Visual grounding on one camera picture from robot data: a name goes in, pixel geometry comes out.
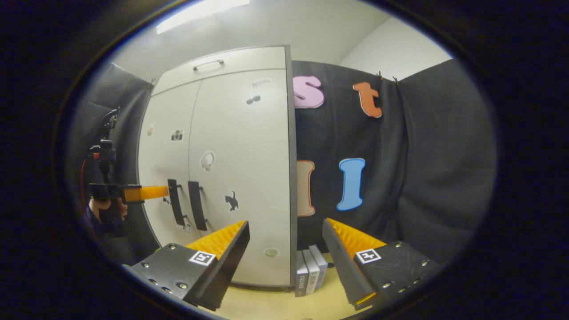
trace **ceiling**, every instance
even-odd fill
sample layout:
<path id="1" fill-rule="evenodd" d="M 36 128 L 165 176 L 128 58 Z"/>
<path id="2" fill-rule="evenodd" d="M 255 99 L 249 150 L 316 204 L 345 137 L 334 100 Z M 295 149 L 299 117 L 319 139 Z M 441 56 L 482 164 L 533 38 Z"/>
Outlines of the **ceiling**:
<path id="1" fill-rule="evenodd" d="M 186 61 L 251 46 L 289 44 L 293 60 L 339 64 L 390 17 L 357 0 L 250 0 L 162 34 L 154 24 L 110 60 L 146 81 Z"/>

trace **blue letter i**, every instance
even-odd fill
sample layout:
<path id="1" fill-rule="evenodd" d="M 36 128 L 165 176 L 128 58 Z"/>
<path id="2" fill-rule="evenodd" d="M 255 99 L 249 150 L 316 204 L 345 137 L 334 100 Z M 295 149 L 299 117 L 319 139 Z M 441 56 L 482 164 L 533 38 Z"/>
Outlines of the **blue letter i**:
<path id="1" fill-rule="evenodd" d="M 346 211 L 361 206 L 360 198 L 361 170 L 365 167 L 362 158 L 348 158 L 340 161 L 340 170 L 344 172 L 344 193 L 338 210 Z"/>

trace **book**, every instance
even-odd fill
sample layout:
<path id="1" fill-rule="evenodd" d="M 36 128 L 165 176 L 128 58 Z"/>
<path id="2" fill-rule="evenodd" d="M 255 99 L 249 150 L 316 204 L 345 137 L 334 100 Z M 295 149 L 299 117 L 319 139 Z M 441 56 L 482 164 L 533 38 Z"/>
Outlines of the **book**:
<path id="1" fill-rule="evenodd" d="M 308 268 L 304 263 L 304 256 L 302 251 L 296 252 L 296 281 L 295 281 L 295 297 L 302 297 L 306 295 L 306 282 L 308 281 Z"/>
<path id="2" fill-rule="evenodd" d="M 312 253 L 312 257 L 316 261 L 318 268 L 320 268 L 320 273 L 318 274 L 318 281 L 316 282 L 316 288 L 314 289 L 318 290 L 320 289 L 320 287 L 322 287 L 322 283 L 324 282 L 324 275 L 326 274 L 326 269 L 328 269 L 328 262 L 326 261 L 320 250 L 318 250 L 318 247 L 316 245 L 311 245 L 310 247 L 308 247 L 308 250 L 310 250 L 310 253 Z"/>
<path id="3" fill-rule="evenodd" d="M 308 268 L 308 281 L 306 284 L 306 295 L 314 293 L 316 289 L 316 283 L 318 282 L 318 274 L 320 273 L 320 268 L 316 264 L 316 260 L 310 253 L 310 250 L 302 250 L 302 255 L 304 256 L 304 262 L 306 262 L 306 267 Z"/>

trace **orange foam pad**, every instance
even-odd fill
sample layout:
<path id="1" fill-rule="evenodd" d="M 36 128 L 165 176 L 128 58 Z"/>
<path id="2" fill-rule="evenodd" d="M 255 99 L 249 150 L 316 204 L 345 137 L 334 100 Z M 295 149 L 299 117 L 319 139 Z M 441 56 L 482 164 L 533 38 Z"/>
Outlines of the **orange foam pad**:
<path id="1" fill-rule="evenodd" d="M 126 188 L 124 189 L 126 202 L 138 202 L 146 199 L 167 196 L 168 186 Z"/>
<path id="2" fill-rule="evenodd" d="M 383 241 L 377 240 L 376 238 L 361 232 L 358 229 L 352 228 L 347 224 L 343 224 L 330 218 L 327 219 L 336 231 L 336 234 L 338 234 L 340 241 L 352 259 L 358 251 L 375 249 L 386 245 Z"/>
<path id="3" fill-rule="evenodd" d="M 216 255 L 219 260 L 244 223 L 245 221 L 243 220 L 217 230 L 214 233 L 199 238 L 198 240 L 186 245 L 186 247 L 193 250 L 211 253 Z"/>

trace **yellow table surface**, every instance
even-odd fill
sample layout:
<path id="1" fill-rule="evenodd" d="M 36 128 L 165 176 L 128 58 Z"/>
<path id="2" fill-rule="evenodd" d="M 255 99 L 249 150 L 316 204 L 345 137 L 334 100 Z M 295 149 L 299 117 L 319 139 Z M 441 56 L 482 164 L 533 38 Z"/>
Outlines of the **yellow table surface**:
<path id="1" fill-rule="evenodd" d="M 332 262 L 329 253 L 324 257 Z M 213 313 L 231 320 L 338 320 L 369 308 L 371 306 L 355 311 L 348 303 L 336 268 L 329 268 L 322 287 L 304 297 L 295 297 L 294 291 L 285 292 L 280 288 L 249 289 L 231 285 L 221 307 Z"/>

